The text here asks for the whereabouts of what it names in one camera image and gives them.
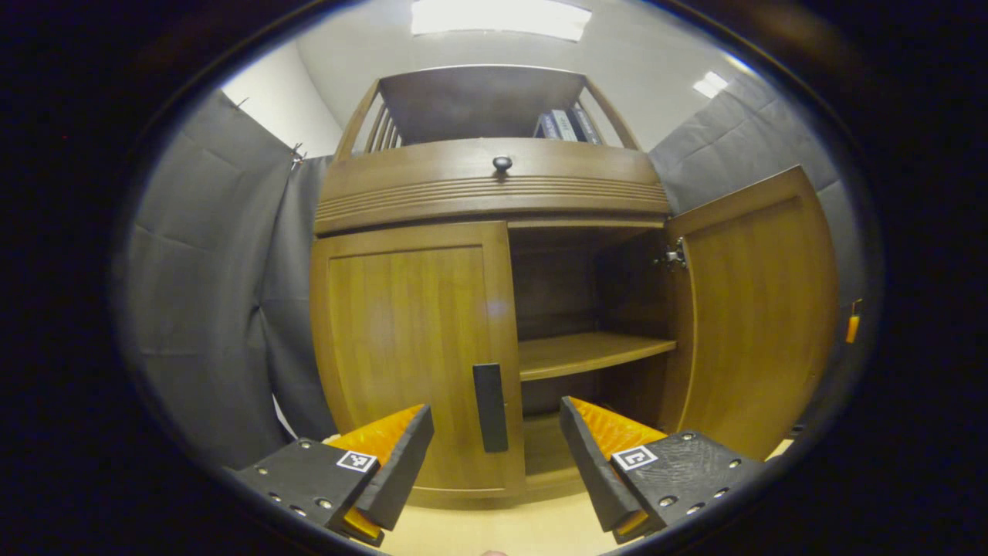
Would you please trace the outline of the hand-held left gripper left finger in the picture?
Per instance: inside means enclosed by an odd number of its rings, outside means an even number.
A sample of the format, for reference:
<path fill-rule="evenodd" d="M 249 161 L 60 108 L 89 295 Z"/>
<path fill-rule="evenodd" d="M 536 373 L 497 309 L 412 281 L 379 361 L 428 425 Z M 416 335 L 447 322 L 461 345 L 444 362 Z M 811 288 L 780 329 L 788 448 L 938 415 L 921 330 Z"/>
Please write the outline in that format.
<path fill-rule="evenodd" d="M 430 405 L 413 405 L 336 439 L 300 437 L 232 475 L 315 527 L 378 547 L 398 524 L 434 431 Z"/>

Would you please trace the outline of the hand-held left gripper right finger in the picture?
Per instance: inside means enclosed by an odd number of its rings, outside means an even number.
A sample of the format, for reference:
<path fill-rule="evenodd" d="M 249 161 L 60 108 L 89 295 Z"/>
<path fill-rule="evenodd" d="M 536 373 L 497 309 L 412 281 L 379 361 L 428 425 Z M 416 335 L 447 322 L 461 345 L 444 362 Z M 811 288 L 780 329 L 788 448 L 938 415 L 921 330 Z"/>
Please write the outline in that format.
<path fill-rule="evenodd" d="M 590 504 L 617 544 L 719 507 L 766 467 L 696 430 L 666 434 L 565 395 L 559 423 Z"/>

